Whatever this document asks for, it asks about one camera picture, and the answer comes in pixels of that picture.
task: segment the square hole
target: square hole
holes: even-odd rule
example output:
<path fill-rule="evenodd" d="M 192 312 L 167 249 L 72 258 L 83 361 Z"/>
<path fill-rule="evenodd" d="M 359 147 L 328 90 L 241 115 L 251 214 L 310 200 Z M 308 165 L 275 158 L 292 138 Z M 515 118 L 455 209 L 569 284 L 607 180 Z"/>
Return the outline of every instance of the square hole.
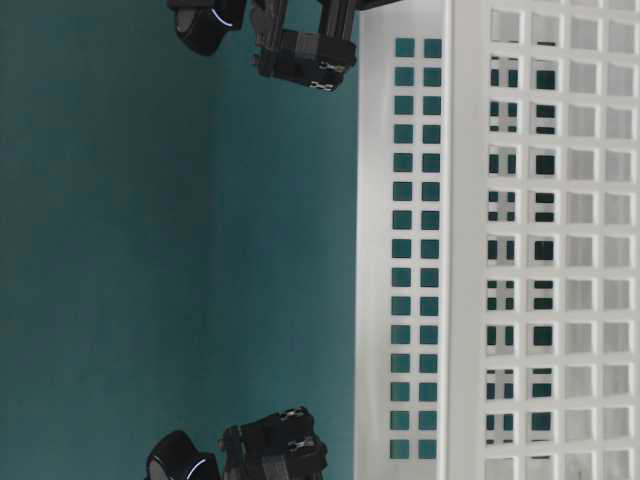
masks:
<path fill-rule="evenodd" d="M 534 103 L 531 105 L 531 133 L 555 135 L 557 126 L 557 107 Z"/>
<path fill-rule="evenodd" d="M 413 184 L 411 182 L 393 182 L 393 201 L 410 202 L 413 200 Z"/>
<path fill-rule="evenodd" d="M 551 325 L 529 325 L 527 353 L 529 355 L 553 353 L 553 327 Z"/>
<path fill-rule="evenodd" d="M 604 309 L 628 310 L 631 307 L 631 281 L 604 279 Z"/>
<path fill-rule="evenodd" d="M 511 400 L 514 396 L 513 370 L 487 370 L 487 400 Z"/>
<path fill-rule="evenodd" d="M 558 46 L 560 39 L 560 20 L 558 17 L 533 14 L 531 40 L 534 45 Z"/>
<path fill-rule="evenodd" d="M 438 356 L 433 354 L 420 355 L 420 373 L 438 373 Z"/>
<path fill-rule="evenodd" d="M 513 443 L 513 414 L 499 413 L 487 415 L 485 419 L 485 443 L 503 445 Z"/>
<path fill-rule="evenodd" d="M 527 441 L 529 443 L 549 442 L 554 439 L 552 412 L 529 412 L 527 419 Z"/>
<path fill-rule="evenodd" d="M 409 345 L 411 343 L 411 327 L 409 325 L 391 325 L 391 344 Z"/>
<path fill-rule="evenodd" d="M 420 258 L 437 259 L 440 257 L 438 240 L 422 240 L 420 242 Z"/>
<path fill-rule="evenodd" d="M 409 412 L 392 411 L 390 417 L 391 430 L 409 430 Z"/>
<path fill-rule="evenodd" d="M 442 40 L 440 38 L 425 39 L 424 58 L 442 58 Z"/>
<path fill-rule="evenodd" d="M 440 212 L 424 210 L 422 212 L 422 230 L 440 230 Z"/>
<path fill-rule="evenodd" d="M 420 345 L 437 345 L 438 327 L 436 325 L 420 326 Z"/>
<path fill-rule="evenodd" d="M 392 402 L 408 402 L 409 398 L 410 398 L 409 383 L 391 382 L 391 401 Z"/>
<path fill-rule="evenodd" d="M 397 144 L 413 143 L 413 125 L 394 125 L 393 142 Z"/>
<path fill-rule="evenodd" d="M 513 480 L 513 458 L 488 458 L 485 460 L 485 478 L 487 480 Z"/>
<path fill-rule="evenodd" d="M 566 410 L 565 435 L 567 442 L 593 439 L 593 413 L 591 410 Z"/>
<path fill-rule="evenodd" d="M 438 145 L 441 140 L 440 125 L 422 126 L 422 143 L 426 145 Z"/>
<path fill-rule="evenodd" d="M 594 157 L 592 150 L 567 151 L 567 179 L 568 180 L 594 180 Z"/>
<path fill-rule="evenodd" d="M 607 138 L 632 139 L 633 123 L 631 110 L 607 107 Z"/>
<path fill-rule="evenodd" d="M 517 150 L 514 147 L 489 146 L 489 176 L 514 177 Z"/>
<path fill-rule="evenodd" d="M 442 98 L 436 96 L 422 97 L 422 114 L 423 115 L 441 115 L 442 114 Z"/>
<path fill-rule="evenodd" d="M 410 268 L 392 268 L 391 269 L 391 286 L 392 287 L 410 287 L 411 286 L 411 269 Z"/>
<path fill-rule="evenodd" d="M 389 458 L 392 460 L 406 460 L 409 458 L 409 440 L 390 440 Z"/>
<path fill-rule="evenodd" d="M 567 453 L 564 465 L 565 480 L 593 480 L 593 458 L 590 453 Z"/>
<path fill-rule="evenodd" d="M 593 281 L 583 279 L 567 279 L 566 282 L 567 310 L 593 309 Z"/>
<path fill-rule="evenodd" d="M 607 182 L 631 182 L 631 168 L 631 152 L 607 150 L 604 168 L 604 178 Z"/>
<path fill-rule="evenodd" d="M 528 311 L 554 309 L 555 282 L 553 280 L 529 280 L 528 288 Z"/>
<path fill-rule="evenodd" d="M 411 210 L 394 210 L 392 225 L 394 230 L 411 230 Z"/>
<path fill-rule="evenodd" d="M 411 315 L 411 297 L 391 297 L 391 315 Z"/>
<path fill-rule="evenodd" d="M 425 87 L 442 86 L 442 69 L 437 67 L 426 67 L 423 71 Z"/>
<path fill-rule="evenodd" d="M 436 288 L 440 284 L 440 272 L 437 268 L 420 269 L 420 286 L 423 288 Z"/>
<path fill-rule="evenodd" d="M 396 87 L 413 87 L 415 72 L 411 67 L 396 67 Z"/>
<path fill-rule="evenodd" d="M 628 237 L 604 237 L 604 266 L 607 268 L 631 267 L 631 239 Z"/>
<path fill-rule="evenodd" d="M 527 369 L 527 392 L 529 398 L 546 398 L 553 396 L 553 369 Z"/>
<path fill-rule="evenodd" d="M 489 192 L 488 220 L 490 222 L 516 221 L 516 192 Z"/>
<path fill-rule="evenodd" d="M 566 324 L 565 350 L 568 354 L 591 353 L 593 350 L 593 336 L 590 323 Z"/>
<path fill-rule="evenodd" d="M 605 407 L 602 411 L 604 420 L 604 439 L 628 437 L 631 432 L 631 416 L 628 407 Z"/>
<path fill-rule="evenodd" d="M 411 371 L 411 356 L 407 353 L 391 354 L 391 373 L 409 373 Z"/>
<path fill-rule="evenodd" d="M 411 240 L 393 239 L 391 241 L 392 258 L 411 258 Z"/>
<path fill-rule="evenodd" d="M 424 173 L 440 173 L 440 154 L 439 153 L 423 153 L 422 154 L 422 171 Z"/>
<path fill-rule="evenodd" d="M 591 193 L 567 192 L 567 223 L 593 223 L 593 204 Z"/>
<path fill-rule="evenodd" d="M 489 103 L 489 131 L 516 133 L 518 131 L 518 104 L 492 100 Z"/>
<path fill-rule="evenodd" d="M 421 383 L 418 388 L 418 397 L 421 402 L 437 402 L 438 401 L 438 384 L 437 383 Z"/>
<path fill-rule="evenodd" d="M 489 325 L 487 327 L 487 355 L 513 355 L 514 328 L 510 325 Z"/>
<path fill-rule="evenodd" d="M 604 480 L 627 480 L 631 478 L 631 460 L 628 450 L 603 452 Z"/>
<path fill-rule="evenodd" d="M 598 21 L 586 18 L 571 19 L 571 48 L 598 49 Z"/>
<path fill-rule="evenodd" d="M 631 334 L 627 322 L 604 323 L 604 353 L 628 352 Z"/>
<path fill-rule="evenodd" d="M 514 57 L 491 57 L 492 87 L 517 88 L 518 87 L 518 59 Z"/>
<path fill-rule="evenodd" d="M 572 93 L 597 93 L 598 66 L 572 61 L 569 66 L 569 90 Z"/>
<path fill-rule="evenodd" d="M 435 460 L 437 447 L 436 440 L 418 440 L 418 458 L 421 460 Z"/>
<path fill-rule="evenodd" d="M 555 466 L 551 455 L 527 457 L 527 480 L 555 480 Z"/>
<path fill-rule="evenodd" d="M 538 90 L 556 90 L 558 79 L 558 62 L 534 58 L 532 60 L 531 88 Z"/>
<path fill-rule="evenodd" d="M 416 42 L 413 38 L 396 38 L 396 57 L 414 57 L 415 51 Z"/>
<path fill-rule="evenodd" d="M 396 115 L 413 115 L 413 97 L 396 95 L 393 111 Z"/>
<path fill-rule="evenodd" d="M 593 238 L 567 235 L 565 258 L 567 267 L 593 266 Z"/>
<path fill-rule="evenodd" d="M 520 14 L 516 12 L 491 12 L 491 41 L 520 42 Z"/>
<path fill-rule="evenodd" d="M 565 397 L 590 397 L 593 395 L 593 373 L 589 366 L 566 367 Z"/>
<path fill-rule="evenodd" d="M 418 414 L 418 428 L 420 430 L 437 430 L 438 412 L 422 411 Z"/>
<path fill-rule="evenodd" d="M 606 225 L 631 224 L 631 195 L 604 195 L 604 223 Z"/>
<path fill-rule="evenodd" d="M 595 107 L 569 105 L 569 136 L 594 137 L 596 113 Z"/>
<path fill-rule="evenodd" d="M 413 155 L 410 153 L 393 154 L 393 171 L 407 173 L 413 171 Z"/>
<path fill-rule="evenodd" d="M 440 182 L 422 182 L 422 201 L 440 201 Z"/>
<path fill-rule="evenodd" d="M 514 292 L 513 280 L 487 281 L 487 310 L 490 312 L 514 310 Z"/>
<path fill-rule="evenodd" d="M 487 240 L 487 264 L 512 266 L 515 264 L 516 239 L 510 235 L 489 235 Z"/>
<path fill-rule="evenodd" d="M 420 315 L 422 317 L 437 317 L 438 303 L 438 297 L 420 297 Z"/>
<path fill-rule="evenodd" d="M 609 22 L 609 52 L 634 53 L 636 28 L 630 23 Z"/>
<path fill-rule="evenodd" d="M 607 68 L 607 93 L 618 97 L 632 97 L 635 68 L 610 63 Z"/>
<path fill-rule="evenodd" d="M 554 148 L 533 147 L 529 149 L 529 176 L 532 178 L 554 178 L 556 176 Z"/>
<path fill-rule="evenodd" d="M 605 365 L 603 377 L 605 395 L 627 395 L 630 393 L 628 365 Z"/>
<path fill-rule="evenodd" d="M 542 267 L 555 263 L 555 239 L 529 235 L 529 266 Z"/>

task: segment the white grid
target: white grid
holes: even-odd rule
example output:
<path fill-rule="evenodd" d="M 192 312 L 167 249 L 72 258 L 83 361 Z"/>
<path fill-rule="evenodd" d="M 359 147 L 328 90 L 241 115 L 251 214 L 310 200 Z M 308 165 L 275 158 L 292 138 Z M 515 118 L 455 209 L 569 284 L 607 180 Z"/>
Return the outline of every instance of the white grid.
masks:
<path fill-rule="evenodd" d="M 446 2 L 406 0 L 363 13 L 360 24 L 360 127 L 358 182 L 358 248 L 356 299 L 356 458 L 355 478 L 425 478 L 446 477 L 447 427 L 447 345 L 448 345 L 448 204 L 449 204 L 449 95 L 448 51 L 443 25 Z M 397 57 L 396 41 L 413 40 L 412 57 Z M 427 39 L 442 42 L 440 58 L 425 58 Z M 411 86 L 394 85 L 397 67 L 414 70 Z M 426 86 L 424 68 L 439 68 L 441 86 Z M 412 114 L 394 114 L 396 96 L 412 97 Z M 442 99 L 440 115 L 423 115 L 423 97 Z M 394 143 L 395 125 L 412 125 L 413 141 Z M 423 143 L 423 126 L 439 125 L 439 144 Z M 408 153 L 413 158 L 410 172 L 394 172 L 394 153 Z M 423 171 L 422 156 L 440 154 L 440 171 Z M 410 200 L 393 199 L 396 182 L 410 182 Z M 438 182 L 438 202 L 423 200 L 423 182 Z M 392 229 L 394 211 L 410 211 L 412 226 Z M 425 211 L 439 212 L 439 229 L 421 228 Z M 410 240 L 411 257 L 391 258 L 392 240 Z M 439 240 L 439 258 L 421 258 L 422 240 Z M 393 286 L 392 269 L 411 272 L 410 286 Z M 438 268 L 439 285 L 421 286 L 421 269 Z M 390 315 L 392 297 L 410 298 L 410 315 Z M 438 315 L 422 316 L 420 300 L 438 298 Z M 410 326 L 409 344 L 390 342 L 392 325 Z M 437 326 L 437 345 L 420 343 L 420 327 Z M 393 373 L 389 369 L 391 354 L 409 354 L 409 372 Z M 420 356 L 436 354 L 437 373 L 421 373 Z M 408 382 L 409 401 L 390 401 L 391 382 Z M 437 384 L 437 401 L 419 400 L 421 383 Z M 409 427 L 390 428 L 392 411 L 409 412 Z M 436 411 L 435 430 L 419 430 L 419 412 Z M 419 442 L 436 440 L 436 458 L 420 458 Z M 390 441 L 408 440 L 408 458 L 390 458 Z"/>
<path fill-rule="evenodd" d="M 490 146 L 506 146 L 515 147 L 518 151 L 518 171 L 515 177 L 495 177 L 487 175 L 488 190 L 512 189 L 519 193 L 520 201 L 518 203 L 518 213 L 516 214 L 516 223 L 487 223 L 488 235 L 512 235 L 518 239 L 516 247 L 515 266 L 507 267 L 488 267 L 487 278 L 510 278 L 516 280 L 516 310 L 515 312 L 488 312 L 485 320 L 488 324 L 496 324 L 496 320 L 500 324 L 513 324 L 516 330 L 516 353 L 512 357 L 508 356 L 491 356 L 485 359 L 483 370 L 498 368 L 513 368 L 516 374 L 516 399 L 514 401 L 503 400 L 499 402 L 487 402 L 485 412 L 487 414 L 499 412 L 512 412 L 516 417 L 516 441 L 513 445 L 490 445 L 485 449 L 485 457 L 487 459 L 512 458 L 514 465 L 514 475 L 509 477 L 504 474 L 500 480 L 507 478 L 527 479 L 527 480 L 552 480 L 564 479 L 566 474 L 565 455 L 574 453 L 590 453 L 594 455 L 593 471 L 591 472 L 592 480 L 613 480 L 622 479 L 624 476 L 613 475 L 613 470 L 605 465 L 609 458 L 609 454 L 605 452 L 623 451 L 630 452 L 629 457 L 629 477 L 634 478 L 637 471 L 634 464 L 634 449 L 637 447 L 636 432 L 630 432 L 626 438 L 606 439 L 603 435 L 604 422 L 603 411 L 609 406 L 627 406 L 630 408 L 631 418 L 634 417 L 634 406 L 636 400 L 634 398 L 635 389 L 635 363 L 637 361 L 637 343 L 634 342 L 633 350 L 626 353 L 604 354 L 603 323 L 604 319 L 611 321 L 613 319 L 633 320 L 637 316 L 631 308 L 623 311 L 603 311 L 605 298 L 603 293 L 603 284 L 605 279 L 628 279 L 631 280 L 631 290 L 629 297 L 633 302 L 636 296 L 636 280 L 637 273 L 633 269 L 634 263 L 630 263 L 624 268 L 605 268 L 602 262 L 604 255 L 603 243 L 604 236 L 622 235 L 631 238 L 632 244 L 635 243 L 635 211 L 637 208 L 637 197 L 634 195 L 637 191 L 635 182 L 627 184 L 608 183 L 604 181 L 604 158 L 607 149 L 620 149 L 623 151 L 633 152 L 632 158 L 637 154 L 637 142 L 634 138 L 629 140 L 610 139 L 607 134 L 613 132 L 607 127 L 607 108 L 620 107 L 633 112 L 633 118 L 637 117 L 637 107 L 639 100 L 637 96 L 631 98 L 621 98 L 617 96 L 607 95 L 607 65 L 615 63 L 616 65 L 626 65 L 633 67 L 635 72 L 635 83 L 637 83 L 637 67 L 638 60 L 634 55 L 610 53 L 607 51 L 607 40 L 609 38 L 608 26 L 609 22 L 619 19 L 625 23 L 635 25 L 635 42 L 632 46 L 634 52 L 638 52 L 638 33 L 637 23 L 640 16 L 637 12 L 620 12 L 602 8 L 578 7 L 566 2 L 543 2 L 534 0 L 490 0 L 488 9 L 492 11 L 503 11 L 519 14 L 519 42 L 518 43 L 499 43 L 489 42 L 489 49 L 485 52 L 487 56 L 486 66 L 489 71 L 489 57 L 501 56 L 518 58 L 520 65 L 520 82 L 519 88 L 491 87 L 488 89 L 491 99 L 499 98 L 502 101 L 517 102 L 519 105 L 519 128 L 518 133 L 494 133 L 488 134 L 487 151 Z M 534 15 L 552 16 L 557 19 L 558 35 L 548 34 L 548 38 L 557 38 L 559 45 L 556 46 L 538 46 L 532 44 L 532 19 Z M 600 35 L 597 44 L 599 50 L 576 50 L 569 48 L 571 46 L 571 26 L 572 18 L 587 18 L 597 21 L 600 28 Z M 495 31 L 492 26 L 487 31 Z M 556 89 L 555 90 L 535 90 L 532 88 L 531 67 L 534 60 L 548 60 L 557 62 L 556 68 Z M 571 61 L 579 61 L 583 63 L 591 63 L 597 65 L 597 90 L 594 95 L 585 93 L 574 93 L 570 91 L 570 64 Z M 489 75 L 486 75 L 486 84 L 489 85 Z M 534 105 L 554 105 L 556 107 L 556 134 L 555 135 L 536 135 L 532 133 L 530 121 L 535 120 L 531 111 Z M 576 105 L 579 107 L 589 106 L 595 108 L 595 132 L 592 138 L 573 137 L 569 133 L 572 132 L 569 127 L 575 122 L 580 121 L 579 117 L 571 117 L 569 115 L 569 106 Z M 637 138 L 637 125 L 634 120 L 632 137 Z M 590 133 L 589 128 L 581 131 Z M 530 158 L 531 148 L 555 148 L 557 149 L 555 163 L 555 178 L 548 176 L 537 177 L 531 176 Z M 567 172 L 567 156 L 570 148 L 589 149 L 596 152 L 596 171 L 592 181 L 570 182 L 566 179 Z M 543 191 L 553 192 L 555 194 L 555 222 L 553 223 L 530 223 L 527 202 L 530 196 L 527 192 Z M 591 224 L 569 224 L 567 220 L 571 218 L 568 215 L 567 199 L 573 193 L 588 193 L 593 195 L 594 200 L 594 222 Z M 604 198 L 606 194 L 628 194 L 631 199 L 631 222 L 628 225 L 605 225 Z M 527 238 L 529 236 L 552 237 L 555 240 L 554 245 L 554 263 L 545 266 L 530 266 Z M 590 267 L 568 267 L 565 263 L 567 257 L 566 238 L 568 236 L 589 236 L 595 240 L 594 251 L 595 260 L 593 266 Z M 553 311 L 529 311 L 527 305 L 530 303 L 528 296 L 529 280 L 553 280 L 554 281 L 554 309 Z M 567 307 L 572 302 L 567 302 L 567 281 L 568 280 L 592 280 L 593 281 L 593 308 L 587 311 L 567 311 Z M 565 347 L 565 325 L 569 321 L 591 322 L 595 331 L 592 335 L 596 339 L 593 342 L 593 348 L 590 353 L 578 355 L 566 355 Z M 530 340 L 527 338 L 530 333 L 526 325 L 553 325 L 553 349 L 554 353 L 529 355 Z M 565 379 L 566 367 L 589 365 L 593 369 L 593 396 L 582 398 L 566 398 L 564 386 L 567 383 Z M 609 397 L 603 395 L 603 370 L 607 365 L 629 365 L 631 375 L 629 379 L 629 392 L 625 395 Z M 553 370 L 553 396 L 551 398 L 529 398 L 527 371 L 530 368 L 552 368 Z M 568 411 L 576 411 L 588 409 L 592 412 L 594 420 L 593 435 L 591 439 L 580 443 L 572 443 L 565 441 L 566 420 Z M 552 435 L 553 441 L 532 444 L 528 442 L 529 438 L 529 414 L 531 412 L 552 412 Z M 528 464 L 531 464 L 530 458 L 538 455 L 550 455 L 550 472 L 541 470 L 535 472 L 528 471 Z M 589 479 L 589 472 L 582 471 L 583 478 Z"/>

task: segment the white plastic basket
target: white plastic basket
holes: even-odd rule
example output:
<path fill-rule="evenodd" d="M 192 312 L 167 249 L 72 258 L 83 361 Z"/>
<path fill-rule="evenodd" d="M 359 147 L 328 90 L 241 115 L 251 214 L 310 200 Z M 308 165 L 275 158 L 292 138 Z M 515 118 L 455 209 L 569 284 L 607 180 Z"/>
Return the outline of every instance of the white plastic basket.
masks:
<path fill-rule="evenodd" d="M 638 8 L 362 15 L 358 480 L 640 472 Z"/>

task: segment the teal background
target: teal background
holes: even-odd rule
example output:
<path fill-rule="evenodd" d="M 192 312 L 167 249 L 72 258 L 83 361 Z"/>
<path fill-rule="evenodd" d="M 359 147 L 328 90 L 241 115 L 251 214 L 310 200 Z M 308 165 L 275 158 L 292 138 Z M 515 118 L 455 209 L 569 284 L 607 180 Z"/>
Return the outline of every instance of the teal background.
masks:
<path fill-rule="evenodd" d="M 141 479 L 172 429 L 211 450 L 299 404 L 352 477 L 357 74 L 263 79 L 253 44 L 197 57 L 160 1 L 0 3 L 3 478 Z"/>

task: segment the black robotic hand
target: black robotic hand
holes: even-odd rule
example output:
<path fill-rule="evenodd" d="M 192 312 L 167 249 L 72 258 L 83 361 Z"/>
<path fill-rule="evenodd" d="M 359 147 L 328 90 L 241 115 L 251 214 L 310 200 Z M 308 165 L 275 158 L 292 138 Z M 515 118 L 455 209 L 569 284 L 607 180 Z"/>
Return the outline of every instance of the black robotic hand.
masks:
<path fill-rule="evenodd" d="M 356 63 L 351 42 L 355 11 L 399 0 L 318 1 L 318 33 L 302 33 L 284 28 L 288 0 L 253 0 L 251 23 L 259 48 L 253 63 L 260 75 L 335 90 Z M 246 0 L 168 0 L 168 6 L 185 44 L 196 53 L 213 55 L 228 31 L 242 28 Z"/>
<path fill-rule="evenodd" d="M 274 413 L 225 430 L 224 480 L 322 480 L 327 447 L 304 408 Z M 145 480 L 220 480 L 216 457 L 199 452 L 186 433 L 163 438 L 147 458 Z"/>

